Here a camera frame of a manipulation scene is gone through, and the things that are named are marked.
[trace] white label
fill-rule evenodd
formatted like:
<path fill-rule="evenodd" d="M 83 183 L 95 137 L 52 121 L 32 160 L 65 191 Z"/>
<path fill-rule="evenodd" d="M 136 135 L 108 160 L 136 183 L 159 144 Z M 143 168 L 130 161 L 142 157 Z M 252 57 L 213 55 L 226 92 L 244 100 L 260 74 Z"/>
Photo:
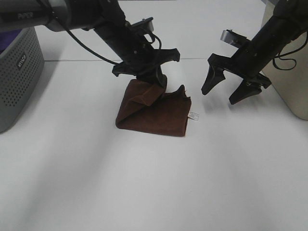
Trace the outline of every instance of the white label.
<path fill-rule="evenodd" d="M 193 119 L 193 120 L 199 120 L 199 114 L 195 112 L 189 112 L 188 118 Z"/>

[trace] beige box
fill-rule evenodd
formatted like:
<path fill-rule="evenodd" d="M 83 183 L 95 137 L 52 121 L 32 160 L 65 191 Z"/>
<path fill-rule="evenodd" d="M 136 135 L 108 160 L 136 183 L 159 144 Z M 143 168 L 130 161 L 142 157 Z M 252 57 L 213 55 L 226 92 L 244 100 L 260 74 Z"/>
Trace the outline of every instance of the beige box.
<path fill-rule="evenodd" d="M 262 26 L 272 17 L 274 5 L 268 1 L 264 13 Z M 288 44 L 282 54 L 294 51 L 301 47 L 306 40 L 306 33 L 297 40 Z M 301 51 L 286 56 L 297 60 L 297 66 L 291 71 L 276 69 L 270 62 L 263 73 L 272 81 L 274 88 L 288 105 L 290 110 L 299 118 L 308 120 L 308 45 Z M 280 68 L 291 68 L 293 61 L 281 61 L 276 59 Z"/>

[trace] purple object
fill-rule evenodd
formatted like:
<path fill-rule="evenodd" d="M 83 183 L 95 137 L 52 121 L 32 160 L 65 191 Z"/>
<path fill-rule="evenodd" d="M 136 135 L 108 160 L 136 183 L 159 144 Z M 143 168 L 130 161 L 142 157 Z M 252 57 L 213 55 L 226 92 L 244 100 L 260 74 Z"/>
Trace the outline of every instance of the purple object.
<path fill-rule="evenodd" d="M 0 33 L 0 54 L 14 41 L 21 30 Z"/>

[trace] basket label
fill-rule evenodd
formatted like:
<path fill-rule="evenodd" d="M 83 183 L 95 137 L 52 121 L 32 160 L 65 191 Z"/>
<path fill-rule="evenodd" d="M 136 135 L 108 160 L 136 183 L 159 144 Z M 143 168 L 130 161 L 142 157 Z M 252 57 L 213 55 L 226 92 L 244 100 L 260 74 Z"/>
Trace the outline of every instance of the basket label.
<path fill-rule="evenodd" d="M 23 65 L 25 64 L 25 62 L 27 61 L 27 56 L 26 53 L 24 52 L 20 59 L 18 60 L 18 62 L 16 63 L 16 66 L 18 68 L 18 70 L 21 70 L 21 68 L 23 68 Z"/>

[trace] white table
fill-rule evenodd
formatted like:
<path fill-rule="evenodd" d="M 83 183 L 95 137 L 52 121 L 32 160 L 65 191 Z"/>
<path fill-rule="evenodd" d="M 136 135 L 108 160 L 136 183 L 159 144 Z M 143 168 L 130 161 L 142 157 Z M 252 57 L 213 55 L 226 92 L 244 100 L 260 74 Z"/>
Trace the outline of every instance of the white table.
<path fill-rule="evenodd" d="M 217 11 L 240 7 L 225 2 Z M 225 21 L 224 28 L 234 22 Z M 191 57 L 232 52 L 212 31 L 204 32 L 205 53 L 186 44 Z M 183 37 L 177 43 L 184 47 Z M 176 47 L 171 40 L 169 46 Z M 59 58 L 67 59 L 69 49 Z M 231 106 L 238 77 L 226 73 L 203 96 L 205 59 L 163 65 L 167 91 L 184 84 L 192 111 L 200 113 L 199 121 L 189 120 L 186 137 L 174 138 L 115 127 L 131 77 L 116 78 L 111 69 L 101 61 L 46 62 L 22 116 L 0 135 L 1 231 L 307 230 L 308 123 L 273 87 Z"/>

